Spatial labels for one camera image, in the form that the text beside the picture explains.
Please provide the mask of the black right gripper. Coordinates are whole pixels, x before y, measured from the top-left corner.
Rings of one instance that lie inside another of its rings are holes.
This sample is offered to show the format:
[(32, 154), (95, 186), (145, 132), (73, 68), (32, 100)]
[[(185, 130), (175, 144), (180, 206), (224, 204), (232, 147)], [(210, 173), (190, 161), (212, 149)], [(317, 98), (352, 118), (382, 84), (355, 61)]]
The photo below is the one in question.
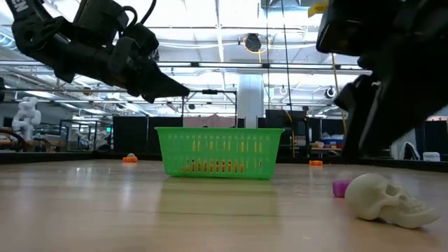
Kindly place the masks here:
[(359, 158), (362, 133), (364, 140), (396, 140), (447, 105), (447, 0), (329, 1), (316, 49), (361, 57), (361, 66), (382, 50), (416, 57), (376, 62), (378, 91), (375, 79), (363, 74), (335, 97), (348, 113), (345, 160)]

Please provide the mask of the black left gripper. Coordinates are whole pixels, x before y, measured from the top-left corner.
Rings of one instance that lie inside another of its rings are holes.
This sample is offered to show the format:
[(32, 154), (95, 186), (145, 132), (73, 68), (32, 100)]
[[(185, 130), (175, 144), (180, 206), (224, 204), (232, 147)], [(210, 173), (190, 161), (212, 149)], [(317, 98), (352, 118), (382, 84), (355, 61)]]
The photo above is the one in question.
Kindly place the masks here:
[(187, 96), (189, 89), (162, 73), (152, 58), (158, 45), (155, 34), (137, 23), (126, 28), (111, 49), (49, 38), (41, 48), (41, 62), (68, 83), (80, 74), (125, 88), (150, 104), (157, 98)]

